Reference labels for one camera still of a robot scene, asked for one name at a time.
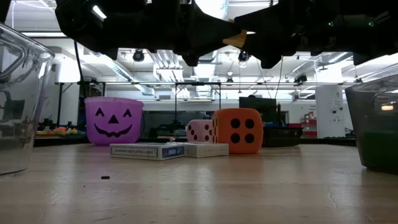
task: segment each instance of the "ceiling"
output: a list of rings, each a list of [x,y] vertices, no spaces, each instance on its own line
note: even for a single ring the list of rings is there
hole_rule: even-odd
[[[243,14],[268,7],[269,1],[255,0],[229,0],[228,17],[235,18]],[[57,19],[53,12],[55,1],[24,0],[16,1],[11,4],[6,24],[14,27],[21,32],[60,32]],[[55,63],[62,63],[65,60],[75,60],[73,41],[70,39],[37,39],[52,48],[58,48]],[[119,49],[118,62],[125,67],[135,80],[140,82],[158,82],[154,76],[154,61],[150,55],[144,51],[145,60],[135,62],[132,59],[134,49]],[[297,75],[306,74],[308,82],[353,82],[355,77],[362,77],[364,81],[380,78],[383,74],[395,72],[395,63],[398,56],[385,56],[377,58],[363,65],[355,67],[350,54],[334,52],[324,52],[319,56],[312,57],[308,52],[297,52],[292,57],[284,57],[274,68],[263,70],[259,66],[259,61],[255,57],[250,57],[247,66],[239,66],[238,54],[240,50],[234,47],[225,47],[218,51],[213,65],[199,65],[198,68],[188,67],[181,57],[178,61],[182,66],[182,76],[187,82],[194,81],[198,77],[207,76],[209,82],[225,82],[227,78],[232,78],[234,82],[293,82]],[[103,63],[97,56],[85,54],[83,47],[80,47],[79,54],[83,63],[83,73],[85,76],[95,77],[99,81],[115,82],[120,81],[115,72]],[[319,62],[330,62],[339,58],[333,65],[327,65],[327,70],[320,70]],[[203,74],[203,68],[213,66]],[[236,88],[235,86],[225,86],[225,88]],[[266,88],[265,86],[247,88]]]

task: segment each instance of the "black crate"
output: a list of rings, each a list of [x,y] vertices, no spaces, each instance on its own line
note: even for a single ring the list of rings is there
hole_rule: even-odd
[[[303,128],[266,127],[263,147],[288,147],[300,144]]]

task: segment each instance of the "table surface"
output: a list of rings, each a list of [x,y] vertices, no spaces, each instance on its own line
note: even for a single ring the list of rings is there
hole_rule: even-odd
[[[366,170],[355,147],[167,161],[42,147],[0,177],[0,223],[398,223],[398,176]]]

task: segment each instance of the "computer monitor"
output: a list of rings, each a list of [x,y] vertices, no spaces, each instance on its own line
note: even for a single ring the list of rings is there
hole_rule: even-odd
[[[277,124],[276,99],[239,97],[240,108],[251,108],[257,110],[265,123]]]

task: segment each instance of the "clear plastic container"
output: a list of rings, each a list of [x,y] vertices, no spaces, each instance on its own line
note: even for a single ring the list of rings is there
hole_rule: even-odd
[[[0,175],[27,169],[54,57],[0,23]]]
[[[398,173],[398,75],[345,92],[362,165]]]

